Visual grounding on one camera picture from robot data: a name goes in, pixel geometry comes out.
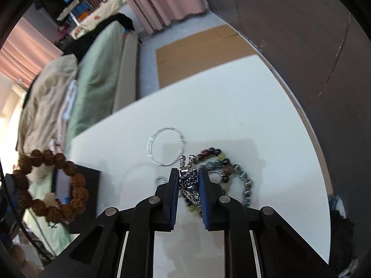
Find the black clothing on bed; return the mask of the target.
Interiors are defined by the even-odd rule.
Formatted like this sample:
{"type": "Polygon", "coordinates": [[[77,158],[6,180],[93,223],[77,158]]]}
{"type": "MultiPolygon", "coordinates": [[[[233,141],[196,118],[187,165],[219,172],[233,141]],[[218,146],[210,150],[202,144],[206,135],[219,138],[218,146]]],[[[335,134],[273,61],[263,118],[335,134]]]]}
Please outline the black clothing on bed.
{"type": "Polygon", "coordinates": [[[134,32],[132,19],[122,13],[118,13],[103,20],[92,31],[87,32],[77,40],[74,40],[70,35],[65,35],[61,40],[56,41],[54,45],[63,52],[63,55],[74,54],[77,61],[80,62],[98,35],[115,21],[124,27],[125,30],[134,32]]]}

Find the beige blanket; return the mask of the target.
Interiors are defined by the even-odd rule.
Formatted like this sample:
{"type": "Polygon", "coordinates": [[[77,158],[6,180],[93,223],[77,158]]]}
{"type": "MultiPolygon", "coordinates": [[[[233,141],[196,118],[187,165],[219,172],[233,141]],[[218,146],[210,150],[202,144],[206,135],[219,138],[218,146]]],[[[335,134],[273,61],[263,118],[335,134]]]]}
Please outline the beige blanket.
{"type": "Polygon", "coordinates": [[[77,72],[78,62],[73,54],[54,59],[40,72],[21,113],[17,152],[30,154],[35,149],[43,151],[50,147],[69,83],[77,72]]]}

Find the black gift box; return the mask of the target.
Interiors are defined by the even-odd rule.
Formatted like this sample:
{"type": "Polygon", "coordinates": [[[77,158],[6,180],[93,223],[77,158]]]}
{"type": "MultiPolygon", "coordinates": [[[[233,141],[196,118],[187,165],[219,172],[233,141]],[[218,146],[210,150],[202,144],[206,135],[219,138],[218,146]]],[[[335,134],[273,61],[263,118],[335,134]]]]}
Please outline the black gift box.
{"type": "Polygon", "coordinates": [[[62,225],[70,234],[81,234],[95,220],[100,177],[97,169],[81,165],[76,166],[72,176],[54,169],[51,192],[66,215],[62,225]]]}

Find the patterned cream bedding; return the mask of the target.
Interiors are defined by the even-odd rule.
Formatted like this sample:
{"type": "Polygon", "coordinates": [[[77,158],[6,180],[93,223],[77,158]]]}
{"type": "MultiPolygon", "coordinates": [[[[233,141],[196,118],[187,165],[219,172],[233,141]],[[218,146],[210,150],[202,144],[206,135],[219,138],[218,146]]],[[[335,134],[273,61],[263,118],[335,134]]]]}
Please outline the patterned cream bedding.
{"type": "Polygon", "coordinates": [[[77,40],[82,35],[92,31],[100,22],[118,13],[125,3],[126,0],[103,0],[96,10],[77,24],[70,32],[70,36],[77,40]]]}

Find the green bed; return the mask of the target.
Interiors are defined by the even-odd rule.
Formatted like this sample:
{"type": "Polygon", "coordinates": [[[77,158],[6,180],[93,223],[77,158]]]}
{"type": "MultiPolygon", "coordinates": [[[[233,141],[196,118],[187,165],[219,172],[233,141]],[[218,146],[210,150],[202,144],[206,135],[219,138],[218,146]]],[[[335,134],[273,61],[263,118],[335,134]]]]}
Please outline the green bed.
{"type": "Polygon", "coordinates": [[[117,21],[98,35],[78,62],[49,149],[69,156],[75,137],[136,100],[137,48],[136,33],[117,21]]]}

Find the flat cardboard sheet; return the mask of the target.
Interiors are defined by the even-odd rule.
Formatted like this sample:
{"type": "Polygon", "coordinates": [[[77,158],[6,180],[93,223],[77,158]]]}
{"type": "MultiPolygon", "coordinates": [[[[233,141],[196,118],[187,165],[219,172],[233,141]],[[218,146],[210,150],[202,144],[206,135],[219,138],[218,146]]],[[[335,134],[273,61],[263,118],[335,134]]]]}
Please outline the flat cardboard sheet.
{"type": "Polygon", "coordinates": [[[229,25],[198,32],[156,50],[159,87],[254,54],[255,49],[229,25]]]}

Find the white table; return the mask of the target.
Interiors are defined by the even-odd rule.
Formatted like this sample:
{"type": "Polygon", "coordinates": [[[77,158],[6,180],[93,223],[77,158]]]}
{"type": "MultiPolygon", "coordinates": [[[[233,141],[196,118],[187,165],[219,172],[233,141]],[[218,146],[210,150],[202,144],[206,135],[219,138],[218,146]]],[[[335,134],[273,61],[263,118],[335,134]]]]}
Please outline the white table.
{"type": "Polygon", "coordinates": [[[330,215],[313,139],[257,56],[174,83],[88,128],[70,156],[102,173],[100,215],[71,260],[101,277],[332,277],[330,215]],[[219,184],[224,230],[202,221],[199,169],[219,184]],[[176,224],[155,195],[179,170],[176,224]],[[95,249],[91,240],[99,243],[95,249]]]}

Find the pink left curtain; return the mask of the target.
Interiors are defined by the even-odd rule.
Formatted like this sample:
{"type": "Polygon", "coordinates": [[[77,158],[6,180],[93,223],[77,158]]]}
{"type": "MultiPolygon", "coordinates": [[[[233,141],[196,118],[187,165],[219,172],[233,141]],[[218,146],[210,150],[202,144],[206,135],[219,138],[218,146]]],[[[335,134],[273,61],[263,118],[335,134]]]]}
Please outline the pink left curtain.
{"type": "Polygon", "coordinates": [[[1,48],[1,73],[28,88],[39,72],[63,52],[21,18],[1,48]]]}

